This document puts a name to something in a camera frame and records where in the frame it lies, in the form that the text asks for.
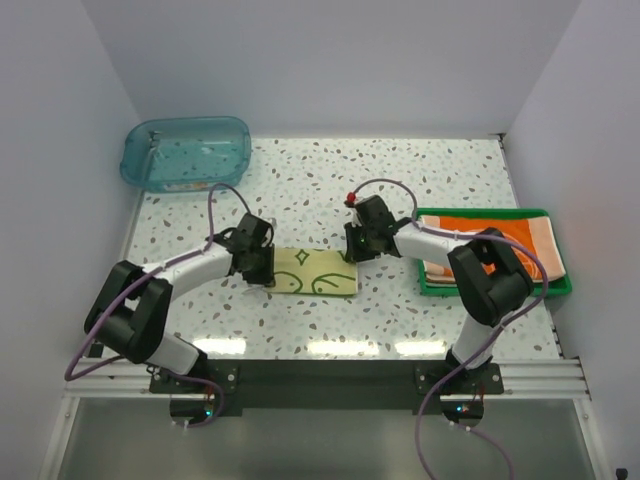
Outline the green cream patterned towel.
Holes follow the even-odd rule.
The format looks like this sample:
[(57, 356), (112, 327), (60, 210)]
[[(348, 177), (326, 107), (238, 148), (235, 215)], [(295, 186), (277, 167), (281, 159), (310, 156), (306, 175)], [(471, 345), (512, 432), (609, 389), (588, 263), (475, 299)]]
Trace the green cream patterned towel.
[(277, 247), (271, 294), (351, 297), (358, 293), (358, 268), (340, 250)]

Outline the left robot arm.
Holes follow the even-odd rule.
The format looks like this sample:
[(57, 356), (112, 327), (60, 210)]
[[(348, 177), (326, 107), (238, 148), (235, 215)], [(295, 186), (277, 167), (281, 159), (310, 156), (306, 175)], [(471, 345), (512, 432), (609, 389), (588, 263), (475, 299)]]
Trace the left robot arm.
[(173, 379), (185, 392), (232, 393), (234, 382), (226, 375), (216, 378), (203, 350), (166, 332), (169, 309), (203, 284), (236, 274), (249, 285), (274, 285), (273, 240), (273, 225), (246, 213), (237, 226), (209, 234), (194, 250), (146, 265), (118, 262), (84, 324), (87, 343), (96, 340), (116, 355), (79, 372), (70, 365), (65, 379), (77, 380), (125, 359), (152, 368), (162, 380)]

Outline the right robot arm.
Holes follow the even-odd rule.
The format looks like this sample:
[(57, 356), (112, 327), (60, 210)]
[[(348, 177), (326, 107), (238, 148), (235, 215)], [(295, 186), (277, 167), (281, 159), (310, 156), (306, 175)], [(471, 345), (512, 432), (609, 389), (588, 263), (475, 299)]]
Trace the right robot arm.
[(514, 252), (514, 243), (495, 228), (478, 234), (458, 234), (403, 217), (397, 219), (384, 200), (373, 195), (347, 195), (353, 218), (344, 225), (346, 260), (361, 263), (382, 255), (442, 262), (453, 273), (467, 316), (460, 335), (449, 348), (445, 374), (430, 388), (449, 385), (468, 392), (490, 364), (494, 344), (505, 318), (518, 311), (533, 293), (533, 281)]

